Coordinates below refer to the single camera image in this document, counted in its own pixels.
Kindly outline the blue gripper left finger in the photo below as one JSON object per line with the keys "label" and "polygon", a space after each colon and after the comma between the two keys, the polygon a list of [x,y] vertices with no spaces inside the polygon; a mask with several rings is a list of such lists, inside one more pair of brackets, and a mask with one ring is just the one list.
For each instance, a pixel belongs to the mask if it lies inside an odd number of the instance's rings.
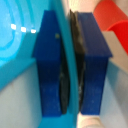
{"label": "blue gripper left finger", "polygon": [[33,56],[37,61],[42,115],[59,117],[67,112],[70,80],[54,11],[44,11]]}

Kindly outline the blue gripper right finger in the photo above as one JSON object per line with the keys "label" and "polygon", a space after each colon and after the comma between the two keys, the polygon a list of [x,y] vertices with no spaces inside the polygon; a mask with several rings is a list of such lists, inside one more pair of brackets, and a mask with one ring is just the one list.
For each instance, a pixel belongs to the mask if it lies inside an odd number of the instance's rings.
{"label": "blue gripper right finger", "polygon": [[79,111],[98,115],[112,53],[92,13],[70,12],[79,80]]}

